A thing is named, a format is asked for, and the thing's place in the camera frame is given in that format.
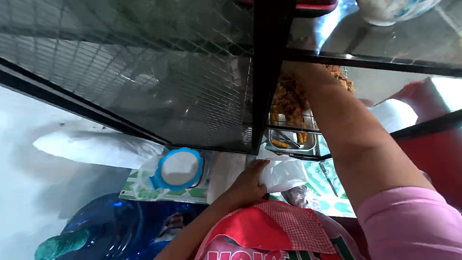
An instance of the hand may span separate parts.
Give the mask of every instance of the hand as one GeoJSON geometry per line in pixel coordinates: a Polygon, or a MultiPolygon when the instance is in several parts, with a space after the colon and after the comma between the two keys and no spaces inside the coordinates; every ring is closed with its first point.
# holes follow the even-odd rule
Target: hand
{"type": "Polygon", "coordinates": [[[260,174],[269,164],[267,160],[255,160],[241,172],[231,187],[217,200],[229,204],[232,210],[251,205],[266,194],[266,185],[258,184],[260,174]]]}

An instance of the metal tongs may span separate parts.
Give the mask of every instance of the metal tongs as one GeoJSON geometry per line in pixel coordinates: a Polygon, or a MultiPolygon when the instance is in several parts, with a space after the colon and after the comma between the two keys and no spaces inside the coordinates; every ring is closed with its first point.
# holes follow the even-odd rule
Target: metal tongs
{"type": "Polygon", "coordinates": [[[286,140],[286,141],[289,142],[290,144],[295,145],[298,149],[301,148],[301,146],[300,146],[298,143],[292,141],[292,139],[290,139],[288,136],[286,136],[286,134],[284,134],[282,131],[280,131],[280,130],[275,130],[275,131],[276,131],[276,133],[278,133],[284,140],[286,140]]]}

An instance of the checkered fabric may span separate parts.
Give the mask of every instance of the checkered fabric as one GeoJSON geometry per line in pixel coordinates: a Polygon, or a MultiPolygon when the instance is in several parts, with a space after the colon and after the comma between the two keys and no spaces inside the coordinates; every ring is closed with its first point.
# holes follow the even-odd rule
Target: checkered fabric
{"type": "Polygon", "coordinates": [[[283,202],[267,201],[254,205],[281,225],[293,243],[293,250],[336,254],[326,230],[313,210],[300,209],[283,202]]]}

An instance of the glass shelf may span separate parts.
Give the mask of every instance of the glass shelf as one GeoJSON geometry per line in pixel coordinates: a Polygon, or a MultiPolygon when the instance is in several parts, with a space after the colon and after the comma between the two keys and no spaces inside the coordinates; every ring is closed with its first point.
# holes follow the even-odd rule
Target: glass shelf
{"type": "Polygon", "coordinates": [[[330,14],[295,18],[285,59],[462,76],[462,2],[443,0],[391,26],[370,25],[354,0],[330,14]]]}

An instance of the fried food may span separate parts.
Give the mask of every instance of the fried food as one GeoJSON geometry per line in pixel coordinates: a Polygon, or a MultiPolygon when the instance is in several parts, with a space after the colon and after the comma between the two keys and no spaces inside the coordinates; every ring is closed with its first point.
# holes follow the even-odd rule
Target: fried food
{"type": "MultiPolygon", "coordinates": [[[[349,80],[338,65],[324,65],[324,67],[335,77],[339,83],[350,93],[354,94],[353,82],[349,80]]],[[[286,118],[286,125],[291,127],[301,127],[306,129],[303,112],[308,110],[310,105],[306,98],[305,91],[297,84],[297,79],[293,75],[281,75],[274,92],[273,103],[271,106],[270,123],[277,125],[279,114],[286,118]]],[[[297,143],[307,142],[307,133],[297,133],[297,143]]],[[[289,145],[273,140],[273,144],[288,148],[289,145]]]]}
{"type": "Polygon", "coordinates": [[[305,91],[296,83],[293,76],[287,75],[279,77],[273,106],[276,106],[279,113],[286,117],[295,116],[296,112],[301,115],[301,111],[309,108],[305,91]]]}
{"type": "Polygon", "coordinates": [[[289,144],[288,144],[288,143],[281,142],[281,141],[278,141],[278,140],[271,140],[271,142],[272,142],[274,145],[277,145],[277,146],[279,146],[279,147],[289,148],[289,144]]]}
{"type": "Polygon", "coordinates": [[[303,135],[302,135],[302,133],[297,133],[297,143],[298,144],[303,143],[303,135]]]}
{"type": "Polygon", "coordinates": [[[336,78],[340,84],[349,92],[354,93],[353,81],[349,80],[339,65],[324,65],[330,74],[336,78]]]}

